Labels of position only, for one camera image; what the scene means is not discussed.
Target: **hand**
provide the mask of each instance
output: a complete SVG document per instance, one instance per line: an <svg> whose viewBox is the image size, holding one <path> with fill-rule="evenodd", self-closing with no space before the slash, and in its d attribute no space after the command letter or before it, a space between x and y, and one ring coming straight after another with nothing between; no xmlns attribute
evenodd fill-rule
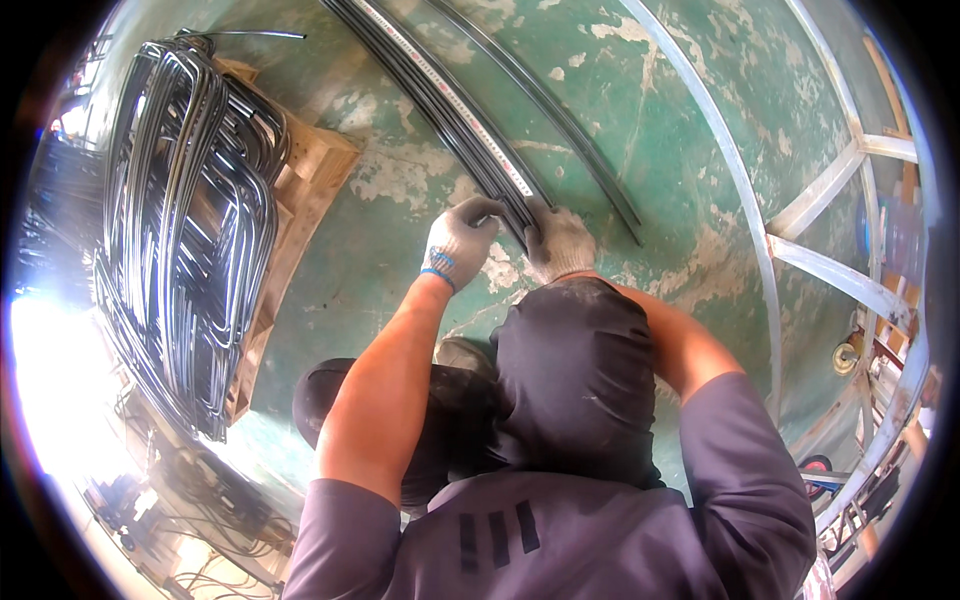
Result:
<svg viewBox="0 0 960 600"><path fill-rule="evenodd" d="M503 204L475 196L440 215L426 238L421 273L446 280L456 294L478 273L500 229L493 216L504 213Z"/></svg>
<svg viewBox="0 0 960 600"><path fill-rule="evenodd" d="M596 240L579 215L563 206L550 208L540 199L530 202L530 211L540 225L540 233L528 227L523 235L537 281L545 285L562 276L593 269Z"/></svg>

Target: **stack of bent tubes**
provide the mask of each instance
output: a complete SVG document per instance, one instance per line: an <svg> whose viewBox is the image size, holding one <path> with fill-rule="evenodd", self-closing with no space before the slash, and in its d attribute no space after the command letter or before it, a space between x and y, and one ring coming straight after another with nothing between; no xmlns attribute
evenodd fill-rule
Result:
<svg viewBox="0 0 960 600"><path fill-rule="evenodd" d="M213 50L177 36L133 59L93 270L107 335L144 396L185 439L223 441L290 141L283 113L219 73Z"/></svg>

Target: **measuring tape markings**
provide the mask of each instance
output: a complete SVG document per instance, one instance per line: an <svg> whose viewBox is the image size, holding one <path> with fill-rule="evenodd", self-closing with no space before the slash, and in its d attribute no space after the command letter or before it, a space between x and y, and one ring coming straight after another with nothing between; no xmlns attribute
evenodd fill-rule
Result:
<svg viewBox="0 0 960 600"><path fill-rule="evenodd" d="M500 150L500 147L495 141L493 141L490 133L487 132L487 130L480 124L480 121L473 115L472 112L470 112L469 108L464 105L464 102L460 99L460 97L450 89L450 85L444 81L444 78L442 78L437 71L430 66L429 62L423 59L420 53L417 52L410 42L408 42L405 37L398 33L397 30L394 29L394 26L391 25L390 22L387 21L387 19L385 19L383 15L380 14L374 7L364 0L352 1L353 4L363 9L363 11L373 19L373 22L376 23L377 27L387 33L390 39L392 39L394 43L413 60L420 71L423 71L433 85L436 86L437 89L439 89L445 98L450 102L450 104L457 109L457 112L464 119L464 121L469 123L477 138L483 142L484 146L487 147L491 154L500 163L500 166L503 168L503 170L507 172L507 175L516 186L516 189L520 190L520 193L526 197L533 196L533 190L530 189L530 186L527 185L527 182L523 179L520 173L516 171L513 163L510 162L503 151Z"/></svg>

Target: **knee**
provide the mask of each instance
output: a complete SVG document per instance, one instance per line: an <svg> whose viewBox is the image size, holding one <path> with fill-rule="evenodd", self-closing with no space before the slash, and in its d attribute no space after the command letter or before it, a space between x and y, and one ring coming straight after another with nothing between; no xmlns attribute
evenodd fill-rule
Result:
<svg viewBox="0 0 960 600"><path fill-rule="evenodd" d="M500 382L515 394L520 388L536 396L628 391L652 399L646 312L600 279L576 277L531 292L511 307L495 338Z"/></svg>
<svg viewBox="0 0 960 600"><path fill-rule="evenodd" d="M353 360L334 358L323 361L305 372L297 382L293 401L294 423L311 447L317 447L320 429Z"/></svg>

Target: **wooden pallet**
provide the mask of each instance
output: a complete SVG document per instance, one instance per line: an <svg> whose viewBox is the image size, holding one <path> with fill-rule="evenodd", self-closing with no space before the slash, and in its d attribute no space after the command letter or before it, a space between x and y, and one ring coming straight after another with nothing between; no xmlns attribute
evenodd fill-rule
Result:
<svg viewBox="0 0 960 600"><path fill-rule="evenodd" d="M883 59L883 56L874 44L874 40L870 36L863 37L863 45L866 46L867 53L870 54L870 58L874 62L876 72L880 76L883 89L887 94L890 110L894 113L894 122L897 124L896 129L884 127L883 134L900 139L913 140L909 124L906 120L906 114L903 112L903 104L900 102L900 95L897 92L897 87L894 85L890 70L887 68L886 60ZM916 196L918 182L917 165L909 160L905 160L903 162L903 178L900 185L901 202L904 204L913 204L915 202L914 197ZM910 307L917 307L917 304L920 302L919 287L913 283L909 283L900 274L894 273L887 268L883 269L881 282L883 283L883 287L904 298ZM916 326L918 326L916 315L911 322L901 323L899 325L893 325L883 317L879 317L876 320L876 339L878 339L883 346L892 350L893 354L897 357L896 362L900 364L901 368L903 359L900 357L900 350L909 346L910 338L916 333L914 331Z"/></svg>
<svg viewBox="0 0 960 600"><path fill-rule="evenodd" d="M221 58L215 58L214 64L222 72L255 88L253 80L258 71L253 67ZM360 158L360 151L340 134L306 125L288 110L281 110L290 132L290 157L274 184L278 212L276 241L260 286L252 325L244 338L242 355L224 402L227 425L233 425L250 410L253 385L263 350L274 329L276 312L314 231Z"/></svg>

